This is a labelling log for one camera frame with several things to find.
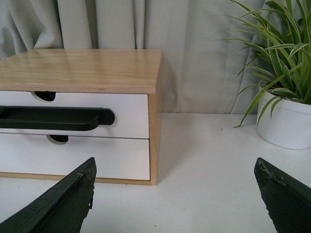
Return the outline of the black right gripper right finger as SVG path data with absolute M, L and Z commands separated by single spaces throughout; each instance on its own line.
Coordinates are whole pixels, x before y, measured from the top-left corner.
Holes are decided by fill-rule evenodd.
M 261 198 L 278 233 L 311 231 L 311 189 L 262 158 L 254 174 Z

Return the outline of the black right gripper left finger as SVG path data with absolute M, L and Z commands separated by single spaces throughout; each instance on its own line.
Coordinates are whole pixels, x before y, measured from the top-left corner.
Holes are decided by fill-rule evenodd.
M 95 159 L 86 160 L 0 224 L 2 233 L 78 233 L 93 205 Z

